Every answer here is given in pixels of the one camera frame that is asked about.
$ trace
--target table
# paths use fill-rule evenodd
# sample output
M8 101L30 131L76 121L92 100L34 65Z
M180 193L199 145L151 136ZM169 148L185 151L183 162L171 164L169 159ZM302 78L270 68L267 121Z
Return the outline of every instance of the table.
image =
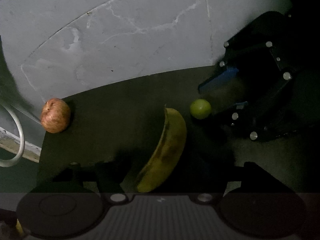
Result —
M190 103L199 98L198 84L210 77L214 67L198 67L159 73L95 88L64 100L74 116L62 133L46 133L39 162L38 182L59 173L71 162L82 166L98 161L111 161L116 155L134 155L135 161L123 188L132 189L136 173L148 161L159 141L164 125L164 106L178 110L184 117L188 137L172 191L197 190L209 185L211 172L199 158L199 152L219 162L233 163L231 155L219 155L215 148L222 144L219 129L210 135L205 122L190 116ZM219 184L224 191L225 184Z

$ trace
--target white cable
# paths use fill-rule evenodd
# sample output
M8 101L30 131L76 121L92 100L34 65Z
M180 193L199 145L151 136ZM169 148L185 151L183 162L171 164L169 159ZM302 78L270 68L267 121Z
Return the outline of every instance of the white cable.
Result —
M0 99L0 104L9 112L9 114L12 116L13 120L15 121L17 127L18 127L18 131L19 131L19 136L20 136L20 147L19 147L19 151L17 153L17 155L15 157L13 157L10 160L1 160L0 159L0 167L10 167L13 166L15 164L18 163L20 157L23 155L24 152L24 135L23 135L23 130L20 124L20 121L18 119L18 117L16 116L16 114L14 113L12 107L7 104L6 102L4 102L3 100Z

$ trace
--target green lime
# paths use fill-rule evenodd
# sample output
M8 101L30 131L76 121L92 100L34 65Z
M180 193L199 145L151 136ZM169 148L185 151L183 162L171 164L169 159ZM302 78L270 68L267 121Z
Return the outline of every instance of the green lime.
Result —
M196 119L204 119L211 113L211 105L207 100L197 99L190 105L190 113Z

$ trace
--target yellow banana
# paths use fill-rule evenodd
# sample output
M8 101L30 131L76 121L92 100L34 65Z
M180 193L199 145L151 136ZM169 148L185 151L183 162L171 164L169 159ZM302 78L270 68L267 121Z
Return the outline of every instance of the yellow banana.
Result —
M173 108L165 108L164 113L164 127L157 148L136 179L138 192L154 190L169 177L186 143L187 127L182 115Z

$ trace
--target silver screw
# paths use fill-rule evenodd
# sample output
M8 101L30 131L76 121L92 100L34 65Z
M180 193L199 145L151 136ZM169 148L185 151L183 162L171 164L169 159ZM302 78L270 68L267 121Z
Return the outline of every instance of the silver screw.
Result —
M198 200L201 202L209 202L212 200L212 196L208 193L202 193L198 196Z
M121 193L116 193L110 196L110 199L113 202L122 202L125 200L125 195L121 194Z
M258 134L256 132L252 132L250 133L250 139L252 141L256 140L258 138Z
M232 120L237 120L239 117L239 114L238 113L233 113L232 114Z
M272 42L271 42L271 41L267 41L267 42L266 42L266 46L267 46L268 48L271 48L271 47L272 47Z
M290 80L292 78L292 76L289 72L284 72L283 78L284 78L284 80Z

